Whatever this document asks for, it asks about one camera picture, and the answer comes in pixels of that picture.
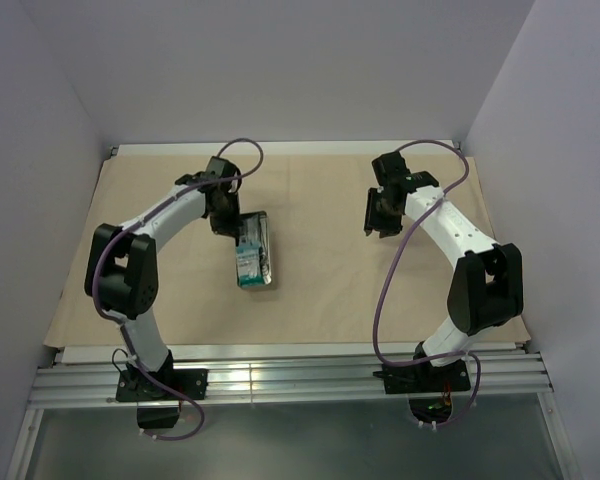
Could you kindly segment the teal sterile packet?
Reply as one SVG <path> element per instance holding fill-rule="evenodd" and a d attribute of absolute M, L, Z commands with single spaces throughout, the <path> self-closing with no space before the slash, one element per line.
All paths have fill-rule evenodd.
<path fill-rule="evenodd" d="M 240 246 L 235 249 L 237 282 L 240 287 L 261 285 L 260 246 Z"/>
<path fill-rule="evenodd" d="M 238 244 L 240 246 L 259 247 L 261 245 L 260 215 L 258 212 L 240 216 Z"/>

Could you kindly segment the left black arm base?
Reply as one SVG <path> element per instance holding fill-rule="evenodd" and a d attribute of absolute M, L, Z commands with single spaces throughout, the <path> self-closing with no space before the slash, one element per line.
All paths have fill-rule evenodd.
<path fill-rule="evenodd" d="M 199 405 L 204 400 L 209 371 L 203 368 L 176 369 L 165 375 L 144 375 L 131 366 L 119 375 L 115 401 L 136 405 L 136 421 L 144 434 L 163 441 L 176 441 L 197 434 L 205 423 L 205 413 Z M 184 419 L 184 407 L 198 413 L 198 423 L 186 434 L 167 435 L 166 431 Z"/>

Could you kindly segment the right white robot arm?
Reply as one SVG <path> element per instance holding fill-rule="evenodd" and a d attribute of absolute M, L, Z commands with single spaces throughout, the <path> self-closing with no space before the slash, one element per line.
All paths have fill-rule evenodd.
<path fill-rule="evenodd" d="M 453 269 L 447 318 L 417 346 L 412 360 L 383 360 L 375 375 L 387 389 L 437 392 L 450 385 L 466 391 L 470 382 L 463 356 L 481 333 L 522 313 L 522 254 L 514 244 L 483 233 L 432 174 L 411 171 L 399 152 L 383 154 L 371 165 L 378 185 L 367 194 L 365 233 L 409 239 L 423 229 Z"/>

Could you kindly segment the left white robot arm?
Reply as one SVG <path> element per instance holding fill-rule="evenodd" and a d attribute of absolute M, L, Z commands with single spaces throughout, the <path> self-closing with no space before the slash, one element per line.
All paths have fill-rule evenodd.
<path fill-rule="evenodd" d="M 159 290 L 158 253 L 184 227 L 207 219 L 214 234 L 236 239 L 241 227 L 241 171 L 219 156 L 204 171 L 176 180 L 147 211 L 120 225 L 102 224 L 93 234 L 85 293 L 98 314 L 120 329 L 131 374 L 152 399 L 175 386 L 173 357 L 159 332 L 153 303 Z"/>

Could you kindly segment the metal instrument tray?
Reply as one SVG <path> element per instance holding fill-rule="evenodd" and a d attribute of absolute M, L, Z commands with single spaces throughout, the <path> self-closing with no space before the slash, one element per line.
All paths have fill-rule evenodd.
<path fill-rule="evenodd" d="M 245 213 L 235 246 L 237 284 L 242 289 L 273 283 L 269 218 L 265 211 Z"/>

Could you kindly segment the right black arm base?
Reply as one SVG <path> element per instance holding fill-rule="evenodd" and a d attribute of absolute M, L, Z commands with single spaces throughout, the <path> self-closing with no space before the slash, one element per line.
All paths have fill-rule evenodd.
<path fill-rule="evenodd" d="M 471 389 L 471 382 L 463 360 L 443 367 L 430 362 L 407 367 L 383 365 L 373 373 L 384 385 L 386 394 L 453 393 Z"/>

